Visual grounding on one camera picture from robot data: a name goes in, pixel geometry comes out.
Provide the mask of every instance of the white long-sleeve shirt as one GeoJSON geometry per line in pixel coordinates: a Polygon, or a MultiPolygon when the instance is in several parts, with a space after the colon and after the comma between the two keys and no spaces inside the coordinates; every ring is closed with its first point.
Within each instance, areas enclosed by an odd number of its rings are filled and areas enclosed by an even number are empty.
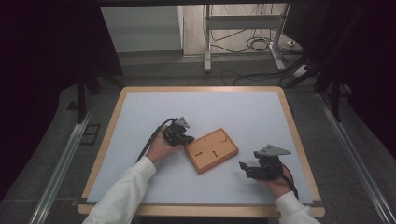
{"type": "MultiPolygon", "coordinates": [[[[83,224],[130,224],[146,193],[148,181],[155,172],[156,169],[151,160],[142,157],[134,166],[129,167],[106,192],[83,224]]],[[[310,208],[303,206],[292,192],[276,199],[275,204],[281,214],[280,224],[319,223],[311,217],[310,208]]]]}

